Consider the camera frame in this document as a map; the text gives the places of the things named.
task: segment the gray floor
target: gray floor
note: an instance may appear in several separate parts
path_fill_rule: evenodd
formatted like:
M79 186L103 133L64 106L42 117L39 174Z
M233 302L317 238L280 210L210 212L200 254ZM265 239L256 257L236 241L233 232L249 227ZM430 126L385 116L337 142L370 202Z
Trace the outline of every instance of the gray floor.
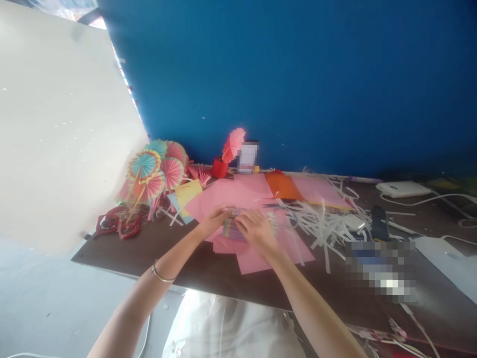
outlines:
M21 352L84 358L133 284L0 238L0 358ZM161 357L181 300L169 291L159 303L142 357Z

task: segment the silver bracelet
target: silver bracelet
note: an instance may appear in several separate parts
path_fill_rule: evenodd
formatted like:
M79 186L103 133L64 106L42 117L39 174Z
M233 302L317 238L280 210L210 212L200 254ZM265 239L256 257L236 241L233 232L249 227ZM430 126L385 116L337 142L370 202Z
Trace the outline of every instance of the silver bracelet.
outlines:
M165 282L165 283L173 283L173 282L175 281L176 277L173 278L172 280L166 280L166 279L162 278L161 276L159 276L158 273L156 272L156 262L157 262L158 260L159 260L159 259L157 259L156 261L154 261L154 264L153 264L153 274L154 274L154 276L156 276L156 277L157 277L158 279L160 279L162 282Z

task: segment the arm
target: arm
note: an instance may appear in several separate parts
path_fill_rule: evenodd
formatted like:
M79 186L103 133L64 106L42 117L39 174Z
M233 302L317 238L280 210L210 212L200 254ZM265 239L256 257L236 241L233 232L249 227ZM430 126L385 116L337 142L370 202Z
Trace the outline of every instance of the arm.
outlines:
M281 249L262 213L244 211L235 220L248 242L276 272L315 352L322 358L366 358L344 323Z
M162 256L155 264L156 273L164 279L175 278L197 246L231 216L224 211L228 207L231 205L216 207L202 223ZM126 299L116 308L87 358L133 357L148 316L172 284L162 282L152 269L151 266L139 278Z

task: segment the table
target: table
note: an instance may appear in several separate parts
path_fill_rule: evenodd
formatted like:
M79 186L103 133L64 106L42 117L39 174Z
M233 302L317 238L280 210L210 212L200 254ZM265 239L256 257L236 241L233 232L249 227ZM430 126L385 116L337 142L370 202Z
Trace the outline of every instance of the table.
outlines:
M445 212L434 201L416 207L405 207L379 198L374 185L347 183L360 195L357 204L364 209L380 205L387 211L413 212L416 216L389 215L399 225L433 237L452 235L477 243L476 229L457 225L460 217ZM406 203L416 198L400 199ZM169 226L164 217L155 222L145 222L140 234L121 241L117 234L106 234L88 240L72 261L114 272L140 276L155 259L166 253L197 223L183 227ZM298 230L304 242L314 241ZM465 255L477 255L477 247L457 240L449 240ZM350 289L346 284L345 262L333 252L329 253L331 274L325 271L323 250L313 250L316 261L306 263L299 270L317 289L337 315L347 324L392 332L388 316L407 332L411 339L426 339L411 318L397 304L378 303L371 289ZM459 351L477 353L477 305L468 299L421 253L415 263L416 293L418 301L408 304L418 321L424 326L435 345ZM175 284L240 300L255 302L284 310L291 310L280 281L271 270L241 275L235 255L214 254L212 243L204 242L191 256Z

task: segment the blue backdrop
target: blue backdrop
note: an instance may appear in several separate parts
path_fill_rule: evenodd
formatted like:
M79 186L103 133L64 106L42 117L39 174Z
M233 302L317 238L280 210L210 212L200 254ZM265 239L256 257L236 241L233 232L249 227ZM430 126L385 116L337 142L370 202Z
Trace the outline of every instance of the blue backdrop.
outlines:
M147 132L197 162L243 127L261 167L476 170L476 1L98 3Z

